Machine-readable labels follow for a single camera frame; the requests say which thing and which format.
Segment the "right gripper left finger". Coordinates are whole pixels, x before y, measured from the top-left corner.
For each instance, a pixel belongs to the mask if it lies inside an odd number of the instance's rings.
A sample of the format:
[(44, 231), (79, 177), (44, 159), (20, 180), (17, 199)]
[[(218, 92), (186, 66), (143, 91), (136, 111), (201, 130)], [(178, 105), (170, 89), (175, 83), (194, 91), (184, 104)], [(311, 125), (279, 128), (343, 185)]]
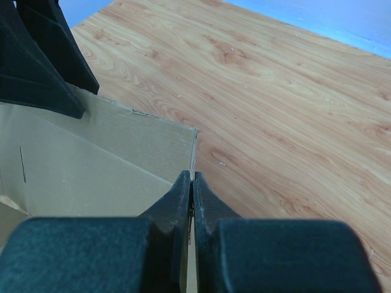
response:
[(191, 176), (137, 217), (36, 217), (1, 254), (2, 292), (185, 292)]

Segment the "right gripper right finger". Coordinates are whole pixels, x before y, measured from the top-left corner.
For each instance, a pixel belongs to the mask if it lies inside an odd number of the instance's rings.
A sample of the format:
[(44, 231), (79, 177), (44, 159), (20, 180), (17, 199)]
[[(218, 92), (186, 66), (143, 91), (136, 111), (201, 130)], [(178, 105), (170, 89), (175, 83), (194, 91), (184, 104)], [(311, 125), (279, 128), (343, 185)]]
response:
[(201, 173), (192, 184), (199, 292), (381, 292), (344, 222), (245, 219)]

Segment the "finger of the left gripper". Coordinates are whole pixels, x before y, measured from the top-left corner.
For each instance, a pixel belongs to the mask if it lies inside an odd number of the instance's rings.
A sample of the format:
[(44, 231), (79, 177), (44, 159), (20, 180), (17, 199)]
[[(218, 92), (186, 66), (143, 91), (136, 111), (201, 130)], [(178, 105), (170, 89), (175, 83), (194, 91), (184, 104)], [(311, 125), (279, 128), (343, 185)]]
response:
[(59, 1), (17, 1), (16, 10), (29, 35), (61, 78), (97, 94), (100, 85), (76, 44)]
[(1, 1), (1, 102), (80, 119), (81, 100), (29, 35), (17, 1)]

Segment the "brown cardboard box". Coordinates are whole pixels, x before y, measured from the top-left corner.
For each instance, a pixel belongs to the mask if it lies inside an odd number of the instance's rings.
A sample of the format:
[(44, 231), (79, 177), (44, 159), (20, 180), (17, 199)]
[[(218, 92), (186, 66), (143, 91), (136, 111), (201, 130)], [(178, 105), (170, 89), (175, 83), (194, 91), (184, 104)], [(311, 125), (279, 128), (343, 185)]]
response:
[(197, 130), (73, 87), (81, 119), (1, 104), (1, 254), (36, 217), (137, 217), (183, 171)]

